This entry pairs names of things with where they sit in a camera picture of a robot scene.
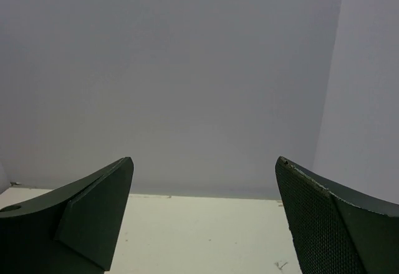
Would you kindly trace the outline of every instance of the white tabletop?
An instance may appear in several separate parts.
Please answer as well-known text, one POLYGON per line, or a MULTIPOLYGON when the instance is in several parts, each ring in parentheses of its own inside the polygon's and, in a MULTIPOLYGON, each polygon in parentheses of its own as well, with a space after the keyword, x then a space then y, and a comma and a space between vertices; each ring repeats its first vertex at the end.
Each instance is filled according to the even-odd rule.
MULTIPOLYGON (((9 188, 0 208, 48 190, 9 188)), ((298 274, 281 202, 129 195, 111 274, 298 274)))

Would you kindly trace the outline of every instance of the ribbed black surface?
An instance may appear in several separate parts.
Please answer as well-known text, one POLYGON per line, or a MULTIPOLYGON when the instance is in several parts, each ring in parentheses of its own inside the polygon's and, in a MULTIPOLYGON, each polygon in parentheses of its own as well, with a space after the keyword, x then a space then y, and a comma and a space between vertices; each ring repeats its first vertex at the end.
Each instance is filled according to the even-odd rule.
POLYGON ((276 176, 303 274, 366 274, 331 194, 293 166, 276 176))

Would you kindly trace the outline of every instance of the white table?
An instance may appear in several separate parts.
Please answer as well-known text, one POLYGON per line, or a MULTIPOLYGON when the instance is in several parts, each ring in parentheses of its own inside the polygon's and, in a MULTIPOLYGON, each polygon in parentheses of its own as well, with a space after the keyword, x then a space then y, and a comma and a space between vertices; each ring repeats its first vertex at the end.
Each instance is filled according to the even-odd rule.
MULTIPOLYGON (((0 208, 48 190, 9 188, 0 208)), ((129 195, 111 274, 298 274, 281 202, 129 195)))

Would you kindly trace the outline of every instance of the stain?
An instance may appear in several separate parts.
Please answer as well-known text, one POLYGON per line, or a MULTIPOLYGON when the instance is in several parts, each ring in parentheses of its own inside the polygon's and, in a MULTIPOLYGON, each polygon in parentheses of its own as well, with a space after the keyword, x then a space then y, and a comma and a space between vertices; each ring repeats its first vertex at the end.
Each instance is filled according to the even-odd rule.
POLYGON ((275 265, 276 265, 276 267, 281 271, 281 273, 282 273, 282 267, 284 267, 285 265, 287 265, 288 264, 288 262, 275 262, 274 263, 275 265))

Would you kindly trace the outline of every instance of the textured gripper pad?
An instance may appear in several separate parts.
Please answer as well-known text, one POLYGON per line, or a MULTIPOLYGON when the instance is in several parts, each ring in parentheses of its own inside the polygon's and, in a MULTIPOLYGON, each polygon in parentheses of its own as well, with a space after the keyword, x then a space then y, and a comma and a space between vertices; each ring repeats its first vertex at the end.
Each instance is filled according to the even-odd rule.
POLYGON ((276 176, 303 274, 366 274, 331 194, 286 163, 276 176))

